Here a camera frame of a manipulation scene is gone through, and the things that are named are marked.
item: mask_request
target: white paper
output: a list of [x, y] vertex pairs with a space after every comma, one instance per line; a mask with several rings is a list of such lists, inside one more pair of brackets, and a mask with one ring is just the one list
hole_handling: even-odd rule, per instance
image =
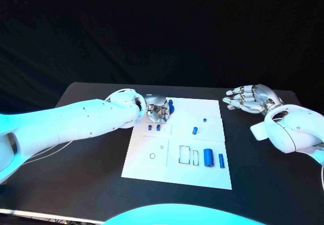
[[[160, 125], [162, 130], [157, 131], [157, 124], [147, 118], [143, 118], [133, 129], [121, 176], [232, 190], [218, 101], [175, 97], [167, 99], [173, 100], [175, 113], [167, 123]], [[180, 146], [191, 148], [189, 155], [185, 155], [191, 164], [179, 163], [185, 160], [180, 160]], [[214, 150], [214, 167], [205, 167], [205, 149]], [[219, 166], [221, 153], [225, 160], [224, 169]]]

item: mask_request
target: robotic hand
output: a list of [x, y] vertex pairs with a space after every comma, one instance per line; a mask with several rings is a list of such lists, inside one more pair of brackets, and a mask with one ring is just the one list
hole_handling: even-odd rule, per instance
[[286, 105], [274, 90], [263, 84], [242, 86], [227, 92], [228, 108], [263, 113], [265, 121], [251, 127], [258, 141], [270, 138], [284, 152], [309, 154], [324, 165], [324, 116], [297, 105]]
[[104, 100], [18, 115], [0, 114], [0, 184], [44, 149], [137, 125], [142, 118], [165, 123], [170, 116], [166, 97], [123, 89]]

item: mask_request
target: blue object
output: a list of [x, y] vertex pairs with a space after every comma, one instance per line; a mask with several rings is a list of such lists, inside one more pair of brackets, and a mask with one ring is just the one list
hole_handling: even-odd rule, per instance
[[103, 225], [263, 225], [252, 219], [221, 210], [185, 204], [157, 204], [133, 209], [113, 217]]
[[215, 166], [214, 150], [212, 149], [205, 149], [205, 166], [206, 167]]
[[169, 100], [169, 107], [170, 107], [170, 115], [173, 114], [175, 112], [175, 106], [173, 106], [173, 101]]
[[219, 157], [219, 165], [221, 165], [221, 168], [225, 168], [224, 154], [219, 154], [218, 157]]
[[195, 130], [193, 130], [193, 135], [198, 133], [198, 127], [195, 127]]

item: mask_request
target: black table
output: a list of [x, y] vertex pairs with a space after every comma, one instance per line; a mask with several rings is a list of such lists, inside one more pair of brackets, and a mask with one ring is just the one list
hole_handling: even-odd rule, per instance
[[[152, 204], [206, 206], [267, 224], [324, 224], [320, 164], [301, 153], [284, 154], [270, 140], [257, 141], [250, 127], [264, 116], [228, 110], [228, 89], [74, 83], [58, 107], [106, 99], [123, 88], [140, 94], [221, 100], [227, 153], [234, 190], [121, 177], [133, 129], [80, 140], [13, 174], [0, 194], [0, 208], [106, 221]], [[300, 105], [291, 91], [277, 91]]]

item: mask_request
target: black curtain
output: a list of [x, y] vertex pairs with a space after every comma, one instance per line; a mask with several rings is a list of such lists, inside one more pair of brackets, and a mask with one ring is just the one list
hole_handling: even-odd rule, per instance
[[54, 107], [72, 82], [263, 83], [323, 113], [323, 9], [307, 0], [0, 0], [0, 113]]

